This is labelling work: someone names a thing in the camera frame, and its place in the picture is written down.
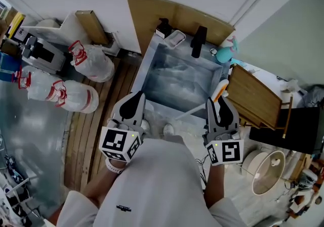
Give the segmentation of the person's right forearm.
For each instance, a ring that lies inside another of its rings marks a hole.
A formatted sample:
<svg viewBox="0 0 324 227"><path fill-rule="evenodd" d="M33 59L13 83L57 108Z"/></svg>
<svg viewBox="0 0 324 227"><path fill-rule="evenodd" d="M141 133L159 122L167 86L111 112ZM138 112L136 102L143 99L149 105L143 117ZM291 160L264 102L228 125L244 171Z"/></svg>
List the person's right forearm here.
<svg viewBox="0 0 324 227"><path fill-rule="evenodd" d="M224 165L211 166L207 185L204 193L204 199L208 208L224 198Z"/></svg>

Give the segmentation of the white board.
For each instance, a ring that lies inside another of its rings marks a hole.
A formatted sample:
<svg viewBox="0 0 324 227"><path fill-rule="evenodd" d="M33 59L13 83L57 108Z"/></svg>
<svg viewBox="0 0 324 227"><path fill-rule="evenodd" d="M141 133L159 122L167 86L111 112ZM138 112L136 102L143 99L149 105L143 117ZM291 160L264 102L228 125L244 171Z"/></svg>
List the white board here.
<svg viewBox="0 0 324 227"><path fill-rule="evenodd" d="M32 20L30 16L26 16L21 27L30 34L40 37L47 42L65 46L70 46L77 40L83 43L91 42L79 19L73 12L68 14L61 24L56 22L55 19L44 19L37 22Z"/></svg>

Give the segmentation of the black cabinet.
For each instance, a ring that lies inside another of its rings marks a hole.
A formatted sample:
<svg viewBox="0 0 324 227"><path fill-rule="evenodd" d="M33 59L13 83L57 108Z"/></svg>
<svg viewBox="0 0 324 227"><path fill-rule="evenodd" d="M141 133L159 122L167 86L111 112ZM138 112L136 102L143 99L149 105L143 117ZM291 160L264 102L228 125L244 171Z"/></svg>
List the black cabinet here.
<svg viewBox="0 0 324 227"><path fill-rule="evenodd" d="M249 138L264 144L294 150L300 153L317 155L324 148L324 109L321 107L294 108L286 132L288 109L282 109L278 128L251 128Z"/></svg>

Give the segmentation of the black soap dispenser bottle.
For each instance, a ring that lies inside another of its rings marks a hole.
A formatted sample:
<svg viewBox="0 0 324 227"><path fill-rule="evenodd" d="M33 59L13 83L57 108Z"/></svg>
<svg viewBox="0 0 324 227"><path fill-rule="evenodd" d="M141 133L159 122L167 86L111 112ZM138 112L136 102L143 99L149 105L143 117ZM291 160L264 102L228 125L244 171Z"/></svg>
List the black soap dispenser bottle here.
<svg viewBox="0 0 324 227"><path fill-rule="evenodd" d="M155 33L165 39L172 32L172 26L169 24L169 20L167 18L159 18L160 24L156 27Z"/></svg>

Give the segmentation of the wooden chair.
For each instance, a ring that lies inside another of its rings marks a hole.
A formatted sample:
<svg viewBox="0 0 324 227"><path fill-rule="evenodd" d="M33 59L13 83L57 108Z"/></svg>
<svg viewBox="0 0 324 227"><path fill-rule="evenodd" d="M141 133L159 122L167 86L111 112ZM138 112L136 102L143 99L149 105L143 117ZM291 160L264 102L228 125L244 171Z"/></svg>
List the wooden chair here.
<svg viewBox="0 0 324 227"><path fill-rule="evenodd" d="M257 129L282 129L282 138L286 138L290 122L293 96L283 102L270 88L258 80L240 65L232 65L228 76L229 85L226 90L228 99L239 113L242 126ZM278 121L282 106L288 106L285 126L279 127Z"/></svg>

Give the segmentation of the grey bag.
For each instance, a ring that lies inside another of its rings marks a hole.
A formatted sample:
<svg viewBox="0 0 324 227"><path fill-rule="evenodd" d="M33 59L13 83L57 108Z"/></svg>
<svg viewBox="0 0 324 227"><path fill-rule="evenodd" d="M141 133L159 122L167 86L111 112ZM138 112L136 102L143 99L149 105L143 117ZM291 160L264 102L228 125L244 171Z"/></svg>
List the grey bag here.
<svg viewBox="0 0 324 227"><path fill-rule="evenodd" d="M324 85L314 85L303 97L303 106L324 109Z"/></svg>

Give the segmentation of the person's left forearm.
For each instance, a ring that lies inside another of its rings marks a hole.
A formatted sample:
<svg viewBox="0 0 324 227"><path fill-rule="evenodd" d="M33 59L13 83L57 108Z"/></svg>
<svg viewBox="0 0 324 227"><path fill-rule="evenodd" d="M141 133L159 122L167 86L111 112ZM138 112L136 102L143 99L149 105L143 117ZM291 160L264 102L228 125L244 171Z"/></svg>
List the person's left forearm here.
<svg viewBox="0 0 324 227"><path fill-rule="evenodd" d="M96 207L100 208L117 177L117 173L110 171L108 168L102 168L81 193Z"/></svg>

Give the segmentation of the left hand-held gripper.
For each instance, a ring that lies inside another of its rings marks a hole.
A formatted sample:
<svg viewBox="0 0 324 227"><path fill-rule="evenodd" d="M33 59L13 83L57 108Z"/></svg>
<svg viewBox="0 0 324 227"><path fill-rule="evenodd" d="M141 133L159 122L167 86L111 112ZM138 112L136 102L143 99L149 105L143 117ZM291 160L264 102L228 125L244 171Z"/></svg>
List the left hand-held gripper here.
<svg viewBox="0 0 324 227"><path fill-rule="evenodd" d="M143 144L144 130L140 125L145 103L144 92L138 91L126 95L113 106L111 119L102 127L99 139L99 150L106 158L126 163L132 160Z"/></svg>

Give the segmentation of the white orange squeegee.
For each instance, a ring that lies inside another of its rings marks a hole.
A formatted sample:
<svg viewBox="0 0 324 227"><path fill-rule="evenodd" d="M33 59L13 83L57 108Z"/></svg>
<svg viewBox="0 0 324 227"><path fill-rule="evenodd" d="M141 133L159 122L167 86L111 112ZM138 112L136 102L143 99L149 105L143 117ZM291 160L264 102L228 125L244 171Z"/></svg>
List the white orange squeegee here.
<svg viewBox="0 0 324 227"><path fill-rule="evenodd" d="M224 79L224 80L222 80L222 81L220 81L218 83L217 87L215 88L215 90L214 90L214 92L212 93L212 96L211 96L211 99L212 99L212 101L214 103L217 102L219 97L223 95L223 93L225 92L228 84L229 84L229 81L227 79ZM195 113L195 112L197 112L197 111L199 111L199 110L201 110L201 109L203 109L205 107L206 107L205 104L201 104L201 105L199 105L199 106L197 106L197 107L195 107L195 108L181 114L180 116L176 117L175 120L179 120L179 119L181 119L181 118L183 118L183 117L185 117L187 115L191 115L191 114L193 114L193 113Z"/></svg>

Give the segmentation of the white wristband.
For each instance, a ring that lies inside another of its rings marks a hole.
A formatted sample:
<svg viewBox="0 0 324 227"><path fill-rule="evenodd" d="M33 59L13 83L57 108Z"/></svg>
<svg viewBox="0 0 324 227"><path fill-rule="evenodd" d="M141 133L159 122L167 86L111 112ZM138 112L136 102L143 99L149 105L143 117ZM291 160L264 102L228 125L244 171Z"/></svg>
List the white wristband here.
<svg viewBox="0 0 324 227"><path fill-rule="evenodd" d="M108 170L110 170L111 172L116 173L116 174L122 173L125 169L125 168L115 167L114 165L111 164L110 159L108 159L108 158L105 160L105 165L108 168Z"/></svg>

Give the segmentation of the metal sink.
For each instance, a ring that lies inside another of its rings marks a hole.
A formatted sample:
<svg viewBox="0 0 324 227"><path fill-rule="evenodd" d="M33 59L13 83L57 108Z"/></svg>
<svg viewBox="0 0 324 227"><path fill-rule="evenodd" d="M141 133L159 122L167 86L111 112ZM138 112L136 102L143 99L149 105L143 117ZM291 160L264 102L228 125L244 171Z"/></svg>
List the metal sink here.
<svg viewBox="0 0 324 227"><path fill-rule="evenodd" d="M230 62L220 63L211 54L217 46L206 42L200 57L194 58L192 39L187 35L170 49L154 34L133 83L131 91L143 91L146 104L164 116L177 117L203 104L228 77Z"/></svg>

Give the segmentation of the person's white shirt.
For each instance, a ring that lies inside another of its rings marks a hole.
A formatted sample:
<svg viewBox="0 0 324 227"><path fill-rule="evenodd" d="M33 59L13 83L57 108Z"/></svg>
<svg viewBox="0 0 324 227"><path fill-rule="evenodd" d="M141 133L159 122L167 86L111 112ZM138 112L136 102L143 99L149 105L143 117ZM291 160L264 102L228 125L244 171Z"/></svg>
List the person's white shirt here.
<svg viewBox="0 0 324 227"><path fill-rule="evenodd" d="M246 227L228 198L208 208L200 171L180 143L145 139L101 207L70 191L57 227Z"/></svg>

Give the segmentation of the clear soap dish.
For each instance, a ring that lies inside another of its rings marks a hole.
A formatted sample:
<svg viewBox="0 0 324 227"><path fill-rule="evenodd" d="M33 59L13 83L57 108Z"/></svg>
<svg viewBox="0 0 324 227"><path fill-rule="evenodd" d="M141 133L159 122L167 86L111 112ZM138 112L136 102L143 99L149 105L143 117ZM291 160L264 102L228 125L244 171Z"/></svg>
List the clear soap dish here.
<svg viewBox="0 0 324 227"><path fill-rule="evenodd" d="M175 49L178 45L180 45L186 39L186 35L180 31L173 31L168 37L164 39L164 44L169 49Z"/></svg>

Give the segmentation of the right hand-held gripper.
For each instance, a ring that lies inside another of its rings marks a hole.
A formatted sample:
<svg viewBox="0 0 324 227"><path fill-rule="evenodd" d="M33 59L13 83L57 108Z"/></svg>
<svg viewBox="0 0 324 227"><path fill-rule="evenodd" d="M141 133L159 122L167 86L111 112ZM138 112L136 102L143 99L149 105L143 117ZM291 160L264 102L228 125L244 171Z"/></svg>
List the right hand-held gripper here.
<svg viewBox="0 0 324 227"><path fill-rule="evenodd" d="M226 130L218 130L218 119L215 105L211 97L206 101L207 132L202 135L204 146L212 166L237 164L243 160L244 140L240 138L239 115L233 104L223 96L218 99L220 105L220 126Z"/></svg>

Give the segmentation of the silver black machine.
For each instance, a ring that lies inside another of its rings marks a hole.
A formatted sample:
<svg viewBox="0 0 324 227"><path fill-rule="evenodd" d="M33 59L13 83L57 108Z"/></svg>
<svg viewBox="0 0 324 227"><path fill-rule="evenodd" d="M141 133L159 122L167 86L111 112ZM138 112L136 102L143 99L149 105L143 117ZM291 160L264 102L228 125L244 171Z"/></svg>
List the silver black machine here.
<svg viewBox="0 0 324 227"><path fill-rule="evenodd" d="M62 71L66 57L61 50L52 44L41 38L31 36L22 50L22 60L33 67L56 74Z"/></svg>

